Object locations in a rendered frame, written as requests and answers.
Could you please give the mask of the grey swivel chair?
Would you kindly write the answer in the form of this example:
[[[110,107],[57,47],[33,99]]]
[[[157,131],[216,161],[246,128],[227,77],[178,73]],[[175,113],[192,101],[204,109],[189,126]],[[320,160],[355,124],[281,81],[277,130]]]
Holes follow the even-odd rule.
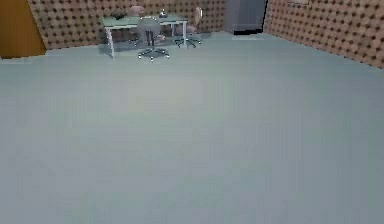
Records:
[[[140,38],[148,46],[147,49],[141,50],[138,53],[138,58],[149,57],[153,62],[160,55],[170,58],[169,52],[164,48],[155,46],[155,38],[160,34],[160,22],[154,17],[141,17],[138,21],[137,28]]]

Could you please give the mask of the white table with green top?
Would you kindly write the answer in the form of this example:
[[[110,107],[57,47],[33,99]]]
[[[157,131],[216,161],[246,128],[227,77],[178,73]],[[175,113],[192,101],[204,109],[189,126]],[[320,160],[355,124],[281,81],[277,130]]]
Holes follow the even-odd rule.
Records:
[[[187,38],[187,24],[188,18],[184,16],[179,16],[176,14],[169,14],[166,18],[161,18],[159,15],[154,16],[161,26],[170,25],[172,27],[172,32],[175,32],[175,25],[182,26],[182,37],[183,39]],[[139,16],[125,16],[122,19],[117,20],[114,17],[103,17],[101,19],[101,24],[104,27],[108,46],[111,51],[111,57],[115,56],[114,42],[112,37],[113,30],[125,29],[125,28],[136,28],[139,23]]]

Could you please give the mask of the orange room door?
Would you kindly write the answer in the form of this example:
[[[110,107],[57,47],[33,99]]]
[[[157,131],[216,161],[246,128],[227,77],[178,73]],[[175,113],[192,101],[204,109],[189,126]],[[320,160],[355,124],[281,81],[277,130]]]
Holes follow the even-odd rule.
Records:
[[[39,56],[46,47],[27,0],[0,0],[0,58]]]

